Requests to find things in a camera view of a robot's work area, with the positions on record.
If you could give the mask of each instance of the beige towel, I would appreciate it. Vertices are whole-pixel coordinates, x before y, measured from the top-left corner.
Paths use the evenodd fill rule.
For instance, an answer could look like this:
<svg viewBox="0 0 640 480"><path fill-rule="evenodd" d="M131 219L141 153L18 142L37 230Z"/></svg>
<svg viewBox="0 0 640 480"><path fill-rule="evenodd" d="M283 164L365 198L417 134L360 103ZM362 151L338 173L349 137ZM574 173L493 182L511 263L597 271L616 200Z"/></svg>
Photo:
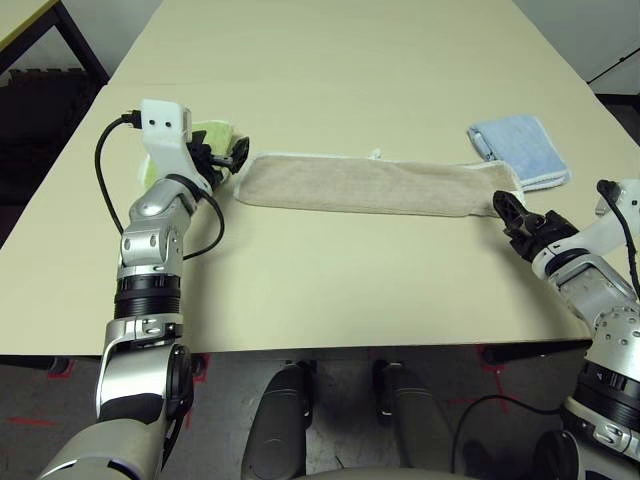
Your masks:
<svg viewBox="0 0 640 480"><path fill-rule="evenodd" d="M260 155L245 166L235 190L243 203L332 212L497 216L493 192L521 200L504 162L429 165L356 157Z"/></svg>

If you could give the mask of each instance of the red tape mark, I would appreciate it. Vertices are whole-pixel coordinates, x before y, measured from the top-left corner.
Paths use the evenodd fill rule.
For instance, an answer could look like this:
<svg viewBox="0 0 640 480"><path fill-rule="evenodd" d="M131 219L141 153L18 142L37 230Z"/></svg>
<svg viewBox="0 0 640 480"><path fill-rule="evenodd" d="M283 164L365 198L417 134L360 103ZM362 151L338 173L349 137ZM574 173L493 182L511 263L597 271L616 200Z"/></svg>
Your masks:
<svg viewBox="0 0 640 480"><path fill-rule="evenodd" d="M62 378L64 380L67 380L69 378L71 378L71 372L73 372L73 367L75 366L76 361L75 360L70 360L69 361L69 365L67 366L67 369L62 372L62 373L49 373L47 374L47 378Z"/></svg>
<svg viewBox="0 0 640 480"><path fill-rule="evenodd" d="M38 420L37 418L25 418L25 417L8 417L7 422L15 423L18 425L31 425L33 427L53 427L55 422L49 420Z"/></svg>
<svg viewBox="0 0 640 480"><path fill-rule="evenodd" d="M500 380L500 374L506 370L504 365L489 365L482 358L482 352L484 350L484 345L476 345L476 353L478 354L478 360L480 361L480 368L482 368L485 372L493 373L493 379L496 383L496 390L498 391L498 395L506 395L504 393L504 389L502 388L502 381ZM505 415L509 414L509 403L506 400L500 400L500 408Z"/></svg>

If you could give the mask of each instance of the black cable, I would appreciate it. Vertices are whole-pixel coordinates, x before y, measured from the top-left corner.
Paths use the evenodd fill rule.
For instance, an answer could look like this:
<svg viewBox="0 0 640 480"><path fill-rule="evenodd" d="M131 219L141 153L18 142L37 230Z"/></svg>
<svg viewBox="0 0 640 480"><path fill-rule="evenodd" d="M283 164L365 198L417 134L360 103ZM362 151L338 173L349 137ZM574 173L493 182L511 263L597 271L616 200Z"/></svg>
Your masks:
<svg viewBox="0 0 640 480"><path fill-rule="evenodd" d="M104 198L104 203L107 205L107 210L109 210L109 215L111 215L111 219L113 223L116 225L118 232L122 235L124 229L122 228L122 223L120 223L120 219L118 218L118 214L116 213L115 208L113 208L113 203L111 202L111 198L109 197L109 192L107 191L107 185L104 183L104 176L102 175L102 165L100 164L100 156L102 155L102 147L104 146L104 142L107 140L109 134L115 130L118 125L122 125L124 123L129 123L127 118L123 115L122 117L114 120L107 128L104 129L102 135L98 139L98 143L96 144L96 152L94 155L94 164L96 167L96 177L98 178L98 185L100 185L100 191L102 192L102 198Z"/></svg>
<svg viewBox="0 0 640 480"><path fill-rule="evenodd" d="M480 397L478 400L469 405L466 410L462 413L460 417L460 421L458 422L458 426L456 427L456 432L453 435L453 443L451 445L451 473L456 473L456 451L458 449L458 439L460 437L460 432L462 432L462 425L464 421L469 416L469 414L473 411L475 407L484 403L488 400L506 400L511 402L525 410L529 410L530 412L537 413L538 415L558 415L560 413L560 409L556 408L554 410L541 410L539 408L532 407L531 405L527 405L519 400L516 400L511 397L507 397L505 395L487 395L485 397Z"/></svg>
<svg viewBox="0 0 640 480"><path fill-rule="evenodd" d="M134 128L141 128L140 111L133 110L131 113L125 113L120 118L114 120L109 125L107 125L107 127L102 132L102 135L100 135L100 138L98 139L98 143L96 144L96 151L94 155L96 177L98 179L98 185L100 185L102 198L104 198L104 203L107 205L107 210L109 210L109 215L111 216L111 219L113 220L113 223L118 229L118 233L120 233L120 235L122 235L122 233L124 232L124 229L122 228L122 223L118 218L118 214L116 213L115 208L113 207L113 202L111 201L111 197L109 196L109 191L107 190L107 185L104 181L104 176L102 174L101 156L102 156L102 148L104 147L104 143L107 140L107 137L111 134L113 130L115 130L115 128L118 125L122 125L125 123L129 123L133 125ZM183 177L182 175L168 175L168 177L186 186L189 189L189 191L191 191L191 193L193 194L196 200L198 200L199 198L204 198L207 201L207 203L211 205L213 210L216 212L216 215L218 216L218 220L220 221L220 229L218 231L218 236L215 238L215 240L213 240L213 242L211 242L209 245L207 245L206 247L198 251L195 251L193 253L190 253L182 257L183 260L190 260L192 258L198 257L200 255L203 255L209 252L210 250L214 249L220 243L220 241L222 241L222 237L224 236L224 229L225 229L224 216L222 214L222 210L220 209L220 206L218 205L218 202L216 202L215 199L211 195L209 195L207 192L205 192L201 188L198 188L198 186L195 183L193 183L191 180L189 180L186 177Z"/></svg>
<svg viewBox="0 0 640 480"><path fill-rule="evenodd" d="M640 298L640 282L638 281L638 269L636 267L636 254L638 251L636 250L636 246L633 243L633 235L631 235L631 230L629 229L629 224L627 223L627 219L624 218L622 212L616 205L616 202L611 198L611 191L615 185L615 182L611 182L608 180L600 180L598 182L598 193L602 195L604 201L607 202L609 208L613 212L613 214L620 222L620 226L622 227L622 231L624 232L624 238L627 242L627 258L629 260L629 275L631 276L631 283L633 284L633 289L636 291L636 295Z"/></svg>
<svg viewBox="0 0 640 480"><path fill-rule="evenodd" d="M216 202L215 199L204 190L200 190L200 195L202 195L202 198L204 198L207 201L207 203L211 205L211 207L215 210L216 215L218 216L218 220L220 221L218 236L215 238L213 242L211 242L206 247L182 257L183 260L190 260L199 255L207 253L210 250L213 250L220 243L220 241L222 240L222 237L224 236L224 216L222 215L222 210L220 209L220 205L218 205L218 202Z"/></svg>
<svg viewBox="0 0 640 480"><path fill-rule="evenodd" d="M173 424L173 429L171 430L171 435L169 438L165 438L164 440L164 449L162 450L162 467L164 468L167 460L169 460L169 456L171 456L171 452L173 451L173 447L176 445L176 441L178 440L178 434L180 433L180 428L182 427L182 420L184 420L184 416L179 416L175 419L175 423Z"/></svg>
<svg viewBox="0 0 640 480"><path fill-rule="evenodd" d="M640 47L636 48L633 52L631 52L629 55L627 56L623 56L620 57L618 59L618 61L616 63L614 63L613 65L611 65L609 68L603 70L602 72L600 72L598 75L596 75L595 77L593 77L591 80L589 80L587 82L587 85L591 85L593 82L595 82L597 79L599 79L601 76L609 73L611 70L613 70L614 68L616 68L618 65L620 65L621 63L623 63L624 61L628 60L629 58L633 57L636 53L640 52Z"/></svg>

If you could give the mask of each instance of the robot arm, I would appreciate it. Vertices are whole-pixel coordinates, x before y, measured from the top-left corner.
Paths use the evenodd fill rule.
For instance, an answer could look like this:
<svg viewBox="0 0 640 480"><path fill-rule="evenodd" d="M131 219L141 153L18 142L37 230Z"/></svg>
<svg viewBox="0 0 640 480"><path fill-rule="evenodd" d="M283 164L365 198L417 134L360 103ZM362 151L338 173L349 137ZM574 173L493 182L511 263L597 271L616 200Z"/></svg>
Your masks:
<svg viewBox="0 0 640 480"><path fill-rule="evenodd" d="M192 134L190 117L174 103L142 102L143 142L159 180L133 204L122 234L97 423L73 437L39 478L156 478L191 407L191 357L180 343L183 237L198 201L223 179L212 165L237 172L248 139L231 157L211 155L203 135Z"/></svg>
<svg viewBox="0 0 640 480"><path fill-rule="evenodd" d="M600 181L598 191L614 202L629 233L640 233L640 181ZM494 194L514 250L593 337L576 390L563 406L567 431L560 441L570 438L580 465L596 465L590 468L603 474L598 478L637 478L635 467L616 458L640 461L640 307L635 290L601 257L627 241L605 204L596 210L601 218L578 231L554 211L538 215L507 192ZM602 447L614 455L598 455Z"/></svg>

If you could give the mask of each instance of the folded blue towel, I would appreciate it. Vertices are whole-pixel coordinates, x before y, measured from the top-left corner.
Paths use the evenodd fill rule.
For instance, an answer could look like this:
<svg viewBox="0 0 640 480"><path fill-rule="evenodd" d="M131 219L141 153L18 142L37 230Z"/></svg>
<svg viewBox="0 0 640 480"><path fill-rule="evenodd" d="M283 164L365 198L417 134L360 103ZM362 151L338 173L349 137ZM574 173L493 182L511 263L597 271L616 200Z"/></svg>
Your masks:
<svg viewBox="0 0 640 480"><path fill-rule="evenodd" d="M476 123L467 134L486 161L511 165L524 191L555 187L571 178L567 164L532 115Z"/></svg>

